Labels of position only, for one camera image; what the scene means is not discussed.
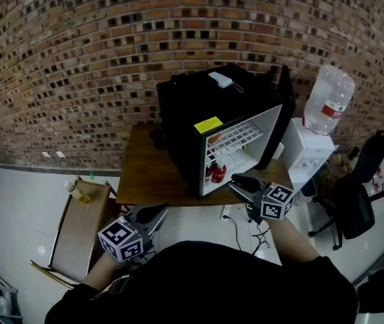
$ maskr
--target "chair cushion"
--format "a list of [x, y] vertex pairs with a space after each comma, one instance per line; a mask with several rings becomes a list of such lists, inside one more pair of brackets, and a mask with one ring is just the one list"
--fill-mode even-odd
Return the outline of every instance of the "chair cushion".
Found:
[[345, 239], [354, 239], [375, 224], [375, 215], [363, 185], [338, 186], [335, 209]]

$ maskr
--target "brick wall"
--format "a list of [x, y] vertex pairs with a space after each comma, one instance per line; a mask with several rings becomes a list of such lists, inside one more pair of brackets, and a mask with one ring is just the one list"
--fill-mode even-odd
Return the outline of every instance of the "brick wall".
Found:
[[158, 82], [226, 63], [290, 66], [298, 115], [341, 66], [357, 90], [335, 141], [384, 128], [384, 0], [0, 0], [0, 163], [120, 168]]

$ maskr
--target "office chair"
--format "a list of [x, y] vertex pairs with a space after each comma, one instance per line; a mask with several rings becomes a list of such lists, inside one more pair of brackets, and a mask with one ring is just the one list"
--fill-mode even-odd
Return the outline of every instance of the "office chair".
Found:
[[322, 228], [308, 233], [313, 237], [335, 223], [338, 244], [333, 250], [341, 248], [342, 234], [345, 239], [354, 239], [369, 230], [375, 224], [371, 203], [384, 197], [384, 191], [369, 197], [362, 184], [372, 180], [384, 158], [384, 131], [377, 131], [362, 147], [358, 162], [348, 175], [338, 179], [334, 186], [332, 207], [322, 198], [314, 197], [313, 201], [321, 204], [331, 219]]

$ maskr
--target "white floor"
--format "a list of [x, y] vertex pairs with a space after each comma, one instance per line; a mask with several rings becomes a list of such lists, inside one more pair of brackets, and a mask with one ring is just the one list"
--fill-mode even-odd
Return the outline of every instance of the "white floor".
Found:
[[[43, 323], [47, 311], [67, 290], [49, 279], [28, 261], [47, 265], [57, 232], [57, 226], [67, 199], [63, 186], [71, 175], [29, 173], [0, 169], [0, 275], [13, 287], [19, 289], [19, 305], [24, 322]], [[117, 188], [119, 178], [96, 177], [94, 182], [108, 180]], [[344, 240], [341, 250], [333, 251], [331, 228], [311, 239], [321, 255], [328, 256], [335, 266], [354, 281], [380, 254], [384, 252], [384, 198], [373, 204], [375, 226], [361, 237]], [[155, 238], [155, 246], [162, 250], [182, 240], [204, 240], [238, 248], [232, 222], [220, 220], [221, 207], [172, 208], [167, 221]], [[230, 216], [238, 225], [238, 240], [243, 250], [251, 252], [256, 247], [256, 224], [248, 224], [242, 205], [234, 206]], [[316, 228], [326, 220], [321, 207], [302, 205], [294, 207], [288, 217], [303, 233]], [[261, 225], [264, 231], [266, 223]], [[271, 245], [261, 246], [260, 256], [278, 263], [271, 234], [267, 234]], [[358, 317], [357, 323], [384, 323], [384, 315]]]

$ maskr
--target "black shirt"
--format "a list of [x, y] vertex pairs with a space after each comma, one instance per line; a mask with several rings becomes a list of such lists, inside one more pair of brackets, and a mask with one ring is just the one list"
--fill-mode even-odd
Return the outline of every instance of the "black shirt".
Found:
[[256, 318], [353, 323], [356, 292], [327, 257], [289, 267], [208, 242], [180, 242], [101, 294], [80, 284], [47, 314], [52, 323]]

